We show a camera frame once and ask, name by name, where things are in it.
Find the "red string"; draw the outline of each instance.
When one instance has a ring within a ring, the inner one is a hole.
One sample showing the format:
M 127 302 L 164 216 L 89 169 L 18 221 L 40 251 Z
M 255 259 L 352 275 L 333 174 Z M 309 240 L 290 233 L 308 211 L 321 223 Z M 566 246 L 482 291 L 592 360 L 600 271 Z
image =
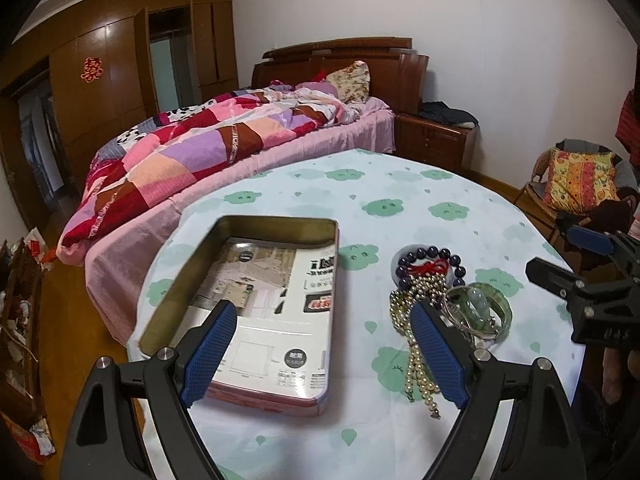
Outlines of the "red string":
M 409 274 L 418 274 L 419 276 L 426 274 L 427 272 L 432 274 L 446 274 L 449 270 L 449 262 L 444 259 L 439 259 L 432 262 L 426 262 L 421 266 L 409 266 L 407 270 L 409 271 Z

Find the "yellow patterned pillow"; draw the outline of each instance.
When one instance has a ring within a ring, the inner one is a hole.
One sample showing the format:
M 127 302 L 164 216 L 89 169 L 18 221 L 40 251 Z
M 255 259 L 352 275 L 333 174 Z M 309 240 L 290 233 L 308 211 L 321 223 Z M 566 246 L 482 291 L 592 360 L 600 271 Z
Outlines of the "yellow patterned pillow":
M 343 103 L 363 103 L 369 97 L 369 65 L 354 61 L 347 68 L 331 72 L 326 81 L 338 89 L 338 99 Z
M 555 148 L 542 202 L 552 209 L 586 215 L 603 200 L 619 200 L 613 177 L 615 153 L 570 153 Z

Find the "pearl necklace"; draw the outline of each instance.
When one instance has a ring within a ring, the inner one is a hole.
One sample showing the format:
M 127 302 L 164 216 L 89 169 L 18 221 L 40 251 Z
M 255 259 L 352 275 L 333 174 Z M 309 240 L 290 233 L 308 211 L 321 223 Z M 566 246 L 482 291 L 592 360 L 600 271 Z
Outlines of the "pearl necklace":
M 411 308 L 416 301 L 428 300 L 435 306 L 446 294 L 445 277 L 439 273 L 425 273 L 421 276 L 409 276 L 411 286 L 408 290 L 393 290 L 389 295 L 389 314 L 394 328 L 407 338 L 409 343 L 409 361 L 404 377 L 404 392 L 409 402 L 415 402 L 414 383 L 424 403 L 431 412 L 432 418 L 440 418 L 437 403 L 432 394 L 440 392 L 440 388 L 431 380 L 431 372 L 423 362 L 420 348 L 410 326 Z

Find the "blue gripper pad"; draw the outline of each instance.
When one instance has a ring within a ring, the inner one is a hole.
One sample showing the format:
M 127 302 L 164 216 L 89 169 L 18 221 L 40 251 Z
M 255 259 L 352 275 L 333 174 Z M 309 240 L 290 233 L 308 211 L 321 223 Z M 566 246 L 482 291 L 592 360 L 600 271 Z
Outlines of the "blue gripper pad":
M 587 249 L 592 253 L 609 256 L 613 254 L 613 242 L 607 235 L 580 226 L 567 229 L 566 239 L 569 243 Z
M 411 330 L 442 395 L 459 410 L 469 400 L 463 368 L 420 303 L 411 309 Z
M 237 323 L 236 308 L 229 302 L 184 369 L 184 388 L 180 400 L 185 408 L 190 408 L 196 400 L 204 397 L 236 332 Z

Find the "black circular label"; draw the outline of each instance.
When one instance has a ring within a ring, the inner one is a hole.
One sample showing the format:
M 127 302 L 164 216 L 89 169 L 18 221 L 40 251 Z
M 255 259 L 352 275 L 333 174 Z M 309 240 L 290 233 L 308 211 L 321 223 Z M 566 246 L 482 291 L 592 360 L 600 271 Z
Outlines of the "black circular label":
M 300 368 L 306 363 L 306 354 L 300 348 L 294 348 L 284 354 L 284 362 L 289 368 Z

